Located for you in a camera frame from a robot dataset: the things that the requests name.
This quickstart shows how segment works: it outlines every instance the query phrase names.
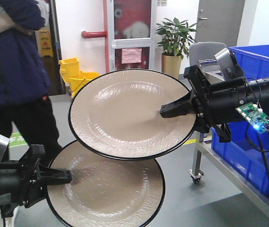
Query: green floor marking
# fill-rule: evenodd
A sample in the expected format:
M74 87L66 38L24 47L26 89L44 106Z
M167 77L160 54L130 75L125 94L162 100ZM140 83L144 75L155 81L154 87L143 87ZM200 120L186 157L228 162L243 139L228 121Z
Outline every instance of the green floor marking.
M9 148L26 145L26 141L20 132L15 132L10 136Z

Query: black pants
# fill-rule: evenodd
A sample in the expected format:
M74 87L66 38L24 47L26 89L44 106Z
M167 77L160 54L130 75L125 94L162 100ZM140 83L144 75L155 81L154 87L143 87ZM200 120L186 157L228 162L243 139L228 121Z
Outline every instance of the black pants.
M58 144L59 132L56 127L53 108L49 97L44 96L31 103L0 107L0 134L10 137L12 123L19 129L27 144L44 145L46 156L41 163L48 166L62 149Z

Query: cart wheel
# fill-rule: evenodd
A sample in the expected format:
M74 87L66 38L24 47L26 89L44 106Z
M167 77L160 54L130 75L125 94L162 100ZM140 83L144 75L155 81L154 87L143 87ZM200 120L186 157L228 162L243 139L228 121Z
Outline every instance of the cart wheel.
M200 180L201 180L201 178L193 178L193 177L191 177L192 178L192 182L193 183L195 183L195 184L198 184L199 182L200 182Z

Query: yellow caution sign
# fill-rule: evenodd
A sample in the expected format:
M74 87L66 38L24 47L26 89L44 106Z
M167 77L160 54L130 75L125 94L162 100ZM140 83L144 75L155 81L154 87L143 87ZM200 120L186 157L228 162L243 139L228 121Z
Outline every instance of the yellow caution sign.
M49 31L39 31L40 33L40 53L41 57L54 56L53 47Z

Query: potted plant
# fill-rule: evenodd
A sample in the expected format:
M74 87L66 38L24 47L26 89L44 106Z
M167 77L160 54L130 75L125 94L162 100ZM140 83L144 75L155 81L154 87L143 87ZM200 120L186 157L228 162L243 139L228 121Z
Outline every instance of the potted plant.
M163 47L162 72L178 78L181 61L184 55L188 58L189 47L194 43L190 32L197 31L193 28L196 23L189 25L188 20L180 22L176 17L173 20L164 20L157 24L156 30L156 33L162 36L162 41L157 43Z

